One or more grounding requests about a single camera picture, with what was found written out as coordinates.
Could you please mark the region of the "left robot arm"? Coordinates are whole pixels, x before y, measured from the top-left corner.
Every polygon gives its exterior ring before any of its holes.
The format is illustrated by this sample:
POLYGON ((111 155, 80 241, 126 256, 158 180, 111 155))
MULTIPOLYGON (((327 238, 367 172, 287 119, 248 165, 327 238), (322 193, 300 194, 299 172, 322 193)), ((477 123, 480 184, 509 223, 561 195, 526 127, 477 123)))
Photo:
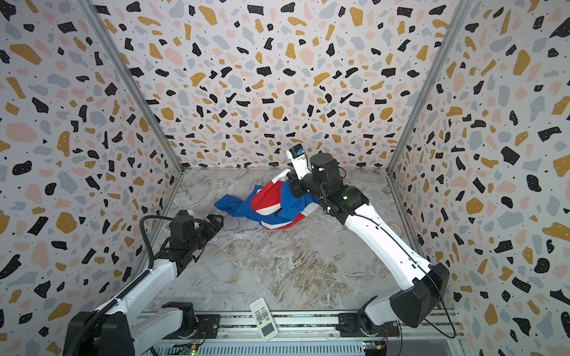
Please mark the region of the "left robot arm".
POLYGON ((148 267, 108 302, 93 311, 76 314, 68 324, 64 355, 142 355, 163 338, 194 338, 200 332, 194 307, 168 302, 153 316, 138 317, 156 295, 196 263, 206 244, 224 227, 224 217, 210 214, 198 219, 181 211, 167 217, 169 237, 158 252, 143 241, 148 267))

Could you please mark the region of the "blue red white jacket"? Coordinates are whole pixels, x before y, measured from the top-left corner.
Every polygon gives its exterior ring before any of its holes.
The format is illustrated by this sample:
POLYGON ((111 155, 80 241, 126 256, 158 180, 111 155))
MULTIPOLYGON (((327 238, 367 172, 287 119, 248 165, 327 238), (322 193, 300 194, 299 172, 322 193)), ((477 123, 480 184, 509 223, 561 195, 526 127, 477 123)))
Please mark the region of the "blue red white jacket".
POLYGON ((227 194, 215 203, 215 208, 232 217, 255 221, 268 230, 290 228, 320 205, 311 194, 293 197, 289 172, 289 169, 282 171, 265 186, 256 185, 245 200, 227 194))

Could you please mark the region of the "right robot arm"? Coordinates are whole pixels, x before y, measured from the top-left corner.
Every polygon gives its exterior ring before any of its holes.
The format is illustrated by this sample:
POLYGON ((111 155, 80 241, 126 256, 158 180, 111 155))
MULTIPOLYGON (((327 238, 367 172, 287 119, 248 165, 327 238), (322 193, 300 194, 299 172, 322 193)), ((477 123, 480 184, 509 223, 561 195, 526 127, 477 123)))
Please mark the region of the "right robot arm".
POLYGON ((371 298, 357 313, 348 332, 375 336, 386 323, 417 328, 436 306, 444 304, 450 272, 417 254, 380 217, 370 200, 343 181, 341 168, 329 153, 308 157, 302 145, 287 152, 294 167, 287 177, 293 197, 316 198, 325 214, 360 237, 383 262, 399 286, 387 298, 371 298))

